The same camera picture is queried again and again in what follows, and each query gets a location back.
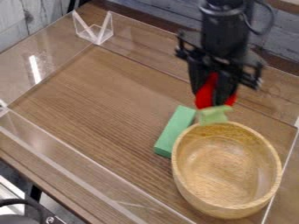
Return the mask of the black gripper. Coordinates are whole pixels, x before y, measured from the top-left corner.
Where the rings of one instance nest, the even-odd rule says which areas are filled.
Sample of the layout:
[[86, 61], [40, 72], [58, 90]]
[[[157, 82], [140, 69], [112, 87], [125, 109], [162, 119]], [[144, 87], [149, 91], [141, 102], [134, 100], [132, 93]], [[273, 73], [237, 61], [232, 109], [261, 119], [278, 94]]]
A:
[[201, 47], [197, 31], [178, 30], [174, 56], [188, 64], [190, 91], [197, 93], [210, 72], [217, 72], [213, 89], [213, 105], [232, 105], [238, 84], [258, 89], [262, 83], [261, 70], [265, 62], [250, 50], [237, 50], [224, 57], [208, 53]]

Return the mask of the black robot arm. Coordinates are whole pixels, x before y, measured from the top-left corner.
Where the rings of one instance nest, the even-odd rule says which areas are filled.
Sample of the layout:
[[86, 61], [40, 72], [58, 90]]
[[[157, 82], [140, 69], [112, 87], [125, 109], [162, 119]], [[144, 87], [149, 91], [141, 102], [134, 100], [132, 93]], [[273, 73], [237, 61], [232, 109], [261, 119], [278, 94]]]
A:
[[197, 109], [230, 106], [238, 86], [258, 89], [264, 63], [248, 51], [252, 0], [205, 0], [198, 31], [177, 33], [176, 57], [188, 64]]

